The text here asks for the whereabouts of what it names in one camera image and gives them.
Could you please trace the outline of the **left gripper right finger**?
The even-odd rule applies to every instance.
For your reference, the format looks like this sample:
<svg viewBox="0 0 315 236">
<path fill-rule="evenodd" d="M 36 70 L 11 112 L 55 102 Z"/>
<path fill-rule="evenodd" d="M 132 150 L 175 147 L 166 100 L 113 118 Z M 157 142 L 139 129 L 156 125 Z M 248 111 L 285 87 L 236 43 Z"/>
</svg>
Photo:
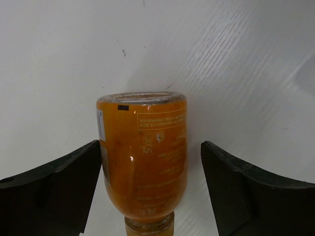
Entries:
<svg viewBox="0 0 315 236">
<path fill-rule="evenodd" d="M 220 236 L 313 236 L 315 185 L 237 158 L 210 141 L 201 160 Z"/>
</svg>

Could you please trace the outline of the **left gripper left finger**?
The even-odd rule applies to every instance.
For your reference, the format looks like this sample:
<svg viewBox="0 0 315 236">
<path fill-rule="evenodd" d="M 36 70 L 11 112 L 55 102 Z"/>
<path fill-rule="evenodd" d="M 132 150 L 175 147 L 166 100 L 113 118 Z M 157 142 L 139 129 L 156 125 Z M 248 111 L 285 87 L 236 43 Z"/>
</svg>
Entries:
<svg viewBox="0 0 315 236">
<path fill-rule="evenodd" d="M 2 236 L 84 233 L 101 167 L 94 140 L 56 160 L 0 181 Z"/>
</svg>

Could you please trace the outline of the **orange juice bottle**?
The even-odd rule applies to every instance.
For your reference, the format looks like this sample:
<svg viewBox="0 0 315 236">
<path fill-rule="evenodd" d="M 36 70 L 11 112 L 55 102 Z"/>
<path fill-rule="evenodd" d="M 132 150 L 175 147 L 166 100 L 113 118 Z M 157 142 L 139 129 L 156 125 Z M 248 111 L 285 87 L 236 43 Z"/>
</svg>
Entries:
<svg viewBox="0 0 315 236">
<path fill-rule="evenodd" d="M 188 180 L 187 99 L 173 91 L 100 97 L 96 115 L 107 194 L 129 236 L 174 235 Z"/>
</svg>

